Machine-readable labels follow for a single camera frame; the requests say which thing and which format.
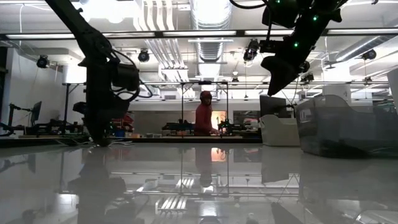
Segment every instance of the ventilation duct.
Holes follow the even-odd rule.
[[[398,27],[398,20],[394,20],[393,22],[386,25],[386,27]],[[377,37],[365,37],[357,43],[351,45],[347,49],[338,52],[336,55],[337,62],[344,62],[349,59],[355,58],[359,55],[362,55],[365,52],[372,50],[373,48],[395,38],[396,35],[383,35]]]
[[[229,29],[231,21],[231,3],[229,0],[190,0],[192,27],[196,30]],[[221,42],[199,42],[196,45],[199,73],[203,77],[215,78],[220,73],[220,64],[224,50]]]

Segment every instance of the red hoodie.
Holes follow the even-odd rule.
[[[210,131],[213,129],[211,125],[211,113],[213,109],[211,105],[201,103],[196,111],[195,130],[196,136],[209,136]]]

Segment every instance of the white floor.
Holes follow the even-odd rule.
[[[112,192],[132,194],[141,186],[150,200],[145,205],[147,197],[141,195],[134,201],[136,208],[145,205],[138,214],[145,223],[155,220],[159,199],[180,191],[188,199],[173,222],[197,224],[204,216],[217,215],[221,223],[246,223],[248,216],[264,224],[398,223],[394,159],[327,159],[299,148],[259,144],[46,148],[48,152],[35,154],[34,162],[26,154],[0,156],[0,223],[23,223],[22,212],[29,209],[37,214],[34,223],[133,223],[133,208],[117,215],[108,212],[107,217],[104,213],[115,208],[110,206],[116,198]],[[29,164],[7,167],[24,161]],[[127,191],[107,174],[122,178]],[[82,184],[71,183],[79,177]],[[212,187],[201,187],[209,179]],[[146,182],[154,185],[148,188]],[[203,198],[199,193],[204,190],[213,195]]]

